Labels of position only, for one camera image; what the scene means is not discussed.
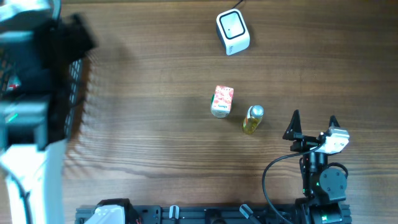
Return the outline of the yellow oil bottle silver cap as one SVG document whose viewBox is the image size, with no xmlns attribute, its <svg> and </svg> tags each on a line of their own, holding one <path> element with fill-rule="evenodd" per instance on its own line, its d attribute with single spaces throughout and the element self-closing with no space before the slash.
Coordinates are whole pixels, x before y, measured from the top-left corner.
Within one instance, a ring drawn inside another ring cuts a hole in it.
<svg viewBox="0 0 398 224">
<path fill-rule="evenodd" d="M 243 121 L 243 132 L 253 134 L 264 116 L 264 108 L 261 105 L 254 105 L 248 109 L 247 115 Z"/>
</svg>

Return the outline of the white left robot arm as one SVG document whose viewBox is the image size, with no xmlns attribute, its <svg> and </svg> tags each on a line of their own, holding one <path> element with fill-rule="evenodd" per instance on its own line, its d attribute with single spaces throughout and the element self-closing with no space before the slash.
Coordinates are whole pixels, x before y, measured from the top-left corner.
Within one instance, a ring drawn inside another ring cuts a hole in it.
<svg viewBox="0 0 398 224">
<path fill-rule="evenodd" d="M 1 170 L 13 223 L 63 223 L 62 167 L 95 47 L 60 1 L 1 2 Z"/>
</svg>

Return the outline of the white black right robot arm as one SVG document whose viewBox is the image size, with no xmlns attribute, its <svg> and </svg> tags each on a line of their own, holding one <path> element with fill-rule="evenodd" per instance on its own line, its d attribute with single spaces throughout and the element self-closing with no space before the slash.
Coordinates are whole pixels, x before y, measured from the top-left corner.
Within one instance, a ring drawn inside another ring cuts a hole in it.
<svg viewBox="0 0 398 224">
<path fill-rule="evenodd" d="M 282 138 L 293 142 L 292 152 L 301 154 L 299 167 L 304 197 L 295 201 L 292 223 L 351 223 L 350 207 L 343 203 L 348 170 L 343 164 L 328 161 L 347 146 L 348 131 L 331 116 L 325 132 L 317 137 L 306 136 L 302 133 L 299 110 L 295 110 Z"/>
</svg>

